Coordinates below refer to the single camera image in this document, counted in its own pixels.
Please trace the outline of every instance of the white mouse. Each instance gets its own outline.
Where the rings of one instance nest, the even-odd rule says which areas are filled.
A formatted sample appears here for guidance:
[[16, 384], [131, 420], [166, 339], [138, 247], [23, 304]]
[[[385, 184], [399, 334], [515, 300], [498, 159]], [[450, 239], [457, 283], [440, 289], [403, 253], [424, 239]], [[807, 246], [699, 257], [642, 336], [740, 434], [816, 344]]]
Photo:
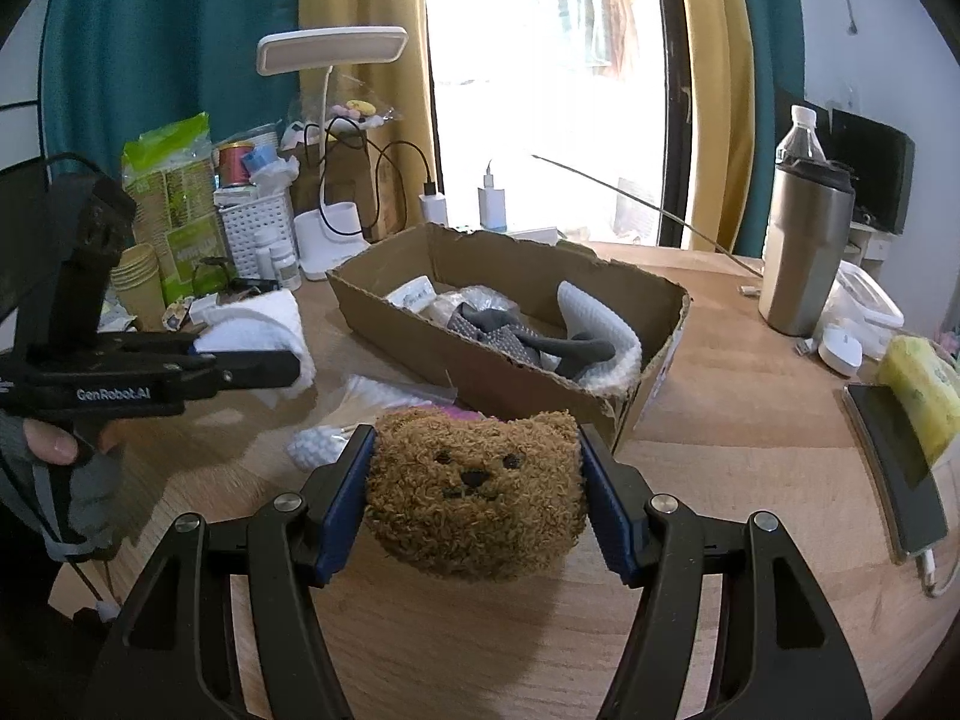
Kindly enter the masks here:
[[841, 376], [850, 378], [863, 362], [863, 346], [839, 324], [827, 324], [818, 348], [820, 359]]

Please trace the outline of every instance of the red can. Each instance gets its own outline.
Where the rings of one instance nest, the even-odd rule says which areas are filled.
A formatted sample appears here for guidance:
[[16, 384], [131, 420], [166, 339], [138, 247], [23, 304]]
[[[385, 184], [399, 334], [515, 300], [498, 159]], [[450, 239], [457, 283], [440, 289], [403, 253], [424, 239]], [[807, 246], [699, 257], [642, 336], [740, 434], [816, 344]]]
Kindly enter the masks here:
[[217, 175], [220, 177], [220, 188], [241, 187], [250, 183], [250, 174], [243, 166], [243, 157], [253, 151], [253, 143], [240, 141], [221, 146], [219, 151], [219, 166]]

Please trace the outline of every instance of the bear mouth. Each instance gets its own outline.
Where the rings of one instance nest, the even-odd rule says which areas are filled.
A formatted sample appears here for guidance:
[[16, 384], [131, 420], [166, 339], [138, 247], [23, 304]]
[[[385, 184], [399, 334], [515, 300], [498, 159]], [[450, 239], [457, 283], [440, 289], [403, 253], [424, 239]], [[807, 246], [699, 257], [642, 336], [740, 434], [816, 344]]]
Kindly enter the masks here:
[[476, 490], [475, 488], [445, 488], [443, 490], [443, 497], [448, 500], [461, 500], [474, 495], [483, 498], [485, 501], [496, 501], [500, 497], [500, 493], [484, 493], [483, 490]]

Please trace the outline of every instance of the table surface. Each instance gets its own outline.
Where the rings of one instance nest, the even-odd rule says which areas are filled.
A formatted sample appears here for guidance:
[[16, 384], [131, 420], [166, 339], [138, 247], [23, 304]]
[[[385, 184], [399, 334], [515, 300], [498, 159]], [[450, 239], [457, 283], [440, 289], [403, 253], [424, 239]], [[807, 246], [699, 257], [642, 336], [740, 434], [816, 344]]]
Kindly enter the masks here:
[[[790, 338], [762, 322], [755, 300], [737, 292], [755, 279], [722, 256], [595, 248], [676, 281], [693, 297], [664, 387], [617, 459], [700, 514], [742, 521], [757, 509], [776, 512], [832, 604], [882, 717], [947, 632], [960, 584], [928, 600], [913, 563], [891, 561], [872, 476], [841, 403], [842, 380], [798, 357]], [[191, 404], [179, 418], [124, 426], [121, 504], [130, 536], [110, 565], [121, 596], [176, 515], [243, 517], [301, 486], [305, 475], [284, 447], [329, 410], [324, 394], [344, 372], [406, 378], [349, 333], [328, 284], [304, 282], [296, 296], [320, 395], [269, 410], [232, 392]], [[954, 527], [952, 495], [944, 495], [944, 508]], [[938, 548], [944, 571], [955, 543], [952, 533]], [[234, 580], [234, 596], [248, 706], [269, 717], [243, 580]], [[388, 557], [362, 529], [347, 568], [314, 599], [358, 718], [592, 718], [638, 591], [606, 570], [589, 528], [552, 573], [510, 584], [424, 576]], [[682, 717], [702, 709], [718, 610], [719, 581], [707, 577]]]

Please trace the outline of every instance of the white bottle cap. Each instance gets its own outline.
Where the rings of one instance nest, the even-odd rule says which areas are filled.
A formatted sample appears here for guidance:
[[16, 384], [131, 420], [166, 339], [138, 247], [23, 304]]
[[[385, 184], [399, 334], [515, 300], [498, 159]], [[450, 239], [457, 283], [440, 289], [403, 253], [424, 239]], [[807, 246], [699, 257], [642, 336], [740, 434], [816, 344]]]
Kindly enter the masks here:
[[794, 124], [803, 124], [810, 129], [817, 128], [817, 112], [812, 108], [804, 108], [803, 105], [791, 105], [790, 116]]
[[294, 253], [294, 247], [289, 241], [277, 241], [270, 246], [270, 258], [272, 260], [282, 260]]
[[263, 248], [267, 244], [272, 244], [279, 237], [280, 230], [277, 230], [274, 225], [271, 224], [269, 227], [261, 227], [253, 233], [253, 245], [257, 248]]

